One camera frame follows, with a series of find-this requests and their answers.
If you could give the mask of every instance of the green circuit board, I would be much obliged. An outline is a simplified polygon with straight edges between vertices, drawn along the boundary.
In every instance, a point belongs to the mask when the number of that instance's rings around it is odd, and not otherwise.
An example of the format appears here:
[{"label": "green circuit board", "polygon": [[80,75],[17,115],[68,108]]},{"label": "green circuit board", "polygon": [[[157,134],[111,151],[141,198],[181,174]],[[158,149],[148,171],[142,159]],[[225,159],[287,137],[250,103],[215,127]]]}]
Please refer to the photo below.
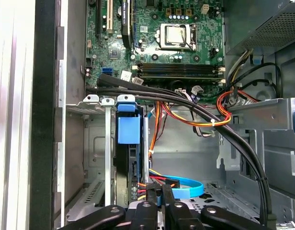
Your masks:
[{"label": "green circuit board", "polygon": [[[121,19],[117,16],[121,6],[120,0],[113,0],[113,33],[108,34],[101,29],[100,37],[96,37],[95,7],[87,4],[87,36],[86,36],[86,66],[90,68],[90,77],[86,83],[95,86],[102,68],[112,68],[113,75],[120,77],[122,70],[135,72],[132,66],[136,61],[142,63],[174,64],[174,56],[182,56],[180,63],[204,64],[223,66],[223,22],[220,0],[153,0],[155,7],[146,7],[148,0],[135,0],[134,2],[134,44],[131,49],[126,49],[121,39]],[[202,14],[203,4],[209,4],[210,11],[217,10],[219,15],[210,13]],[[101,16],[107,16],[107,0],[101,0]],[[182,15],[177,17],[176,10],[182,9]],[[106,20],[100,20],[101,26],[106,25]],[[196,51],[160,50],[156,42],[155,34],[162,23],[196,24]],[[138,41],[142,40],[142,46],[138,47]],[[210,57],[211,49],[218,49],[215,57]]]}]

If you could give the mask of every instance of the motherboard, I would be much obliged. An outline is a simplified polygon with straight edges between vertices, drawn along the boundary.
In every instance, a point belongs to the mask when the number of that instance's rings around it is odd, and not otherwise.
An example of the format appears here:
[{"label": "motherboard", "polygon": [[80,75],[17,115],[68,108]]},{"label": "motherboard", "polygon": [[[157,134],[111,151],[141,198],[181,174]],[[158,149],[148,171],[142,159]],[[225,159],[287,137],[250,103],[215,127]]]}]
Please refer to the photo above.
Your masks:
[{"label": "motherboard", "polygon": [[88,0],[86,83],[105,73],[214,93],[224,71],[222,16],[220,0]]}]

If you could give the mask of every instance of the cpu socket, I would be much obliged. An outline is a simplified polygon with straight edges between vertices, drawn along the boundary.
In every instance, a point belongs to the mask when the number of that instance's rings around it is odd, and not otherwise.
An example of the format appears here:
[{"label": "cpu socket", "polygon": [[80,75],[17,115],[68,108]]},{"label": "cpu socket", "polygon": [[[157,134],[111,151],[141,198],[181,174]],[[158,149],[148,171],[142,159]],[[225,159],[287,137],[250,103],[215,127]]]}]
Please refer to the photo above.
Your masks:
[{"label": "cpu socket", "polygon": [[155,37],[162,50],[196,51],[195,24],[163,23]]}]

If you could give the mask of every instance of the pci express slot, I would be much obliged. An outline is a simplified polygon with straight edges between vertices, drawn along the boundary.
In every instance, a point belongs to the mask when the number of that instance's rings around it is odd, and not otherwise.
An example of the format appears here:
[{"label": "pci express slot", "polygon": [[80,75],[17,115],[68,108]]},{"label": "pci express slot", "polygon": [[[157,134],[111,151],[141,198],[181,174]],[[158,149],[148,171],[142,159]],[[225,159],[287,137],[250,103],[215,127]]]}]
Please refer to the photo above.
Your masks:
[{"label": "pci express slot", "polygon": [[95,5],[95,36],[98,41],[101,39],[101,10],[102,10],[102,0],[96,0]]},{"label": "pci express slot", "polygon": [[218,67],[212,65],[191,65],[191,64],[148,64],[138,65],[138,73],[144,77],[145,75],[208,75],[216,76]]},{"label": "pci express slot", "polygon": [[113,33],[113,0],[107,0],[107,33]]}]

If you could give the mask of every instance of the blue sata port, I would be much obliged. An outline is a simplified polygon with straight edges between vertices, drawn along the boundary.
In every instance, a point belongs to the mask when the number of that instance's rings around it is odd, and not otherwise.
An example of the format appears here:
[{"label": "blue sata port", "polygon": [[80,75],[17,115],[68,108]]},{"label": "blue sata port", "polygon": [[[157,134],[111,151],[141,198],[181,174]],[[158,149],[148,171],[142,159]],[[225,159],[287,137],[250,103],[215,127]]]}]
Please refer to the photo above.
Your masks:
[{"label": "blue sata port", "polygon": [[113,68],[102,68],[102,73],[112,76]]}]

